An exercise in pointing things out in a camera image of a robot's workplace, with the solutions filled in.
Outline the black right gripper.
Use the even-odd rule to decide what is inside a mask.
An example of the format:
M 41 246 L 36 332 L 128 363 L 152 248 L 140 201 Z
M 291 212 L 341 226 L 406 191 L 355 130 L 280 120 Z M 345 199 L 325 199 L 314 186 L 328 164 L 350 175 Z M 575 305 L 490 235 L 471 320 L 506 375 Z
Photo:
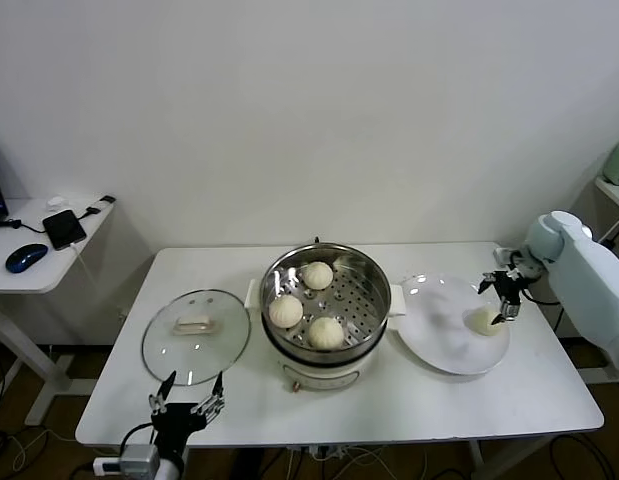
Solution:
M 530 280 L 524 277 L 512 277 L 512 272 L 497 270 L 483 274 L 478 286 L 478 294 L 484 293 L 494 286 L 498 298 L 501 300 L 499 312 L 491 321 L 492 325 L 514 321 L 520 309 L 520 293 L 527 289 Z

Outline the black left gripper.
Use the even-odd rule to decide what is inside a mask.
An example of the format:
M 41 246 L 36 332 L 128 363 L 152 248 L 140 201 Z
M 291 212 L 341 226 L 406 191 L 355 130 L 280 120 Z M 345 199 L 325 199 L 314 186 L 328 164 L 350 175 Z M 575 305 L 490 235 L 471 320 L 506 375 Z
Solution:
M 159 450 L 184 450 L 189 437 L 205 429 L 208 418 L 215 418 L 225 405 L 223 372 L 218 373 L 211 394 L 202 402 L 166 404 L 176 376 L 177 371 L 172 371 L 149 396 L 151 422 L 157 432 L 154 445 Z

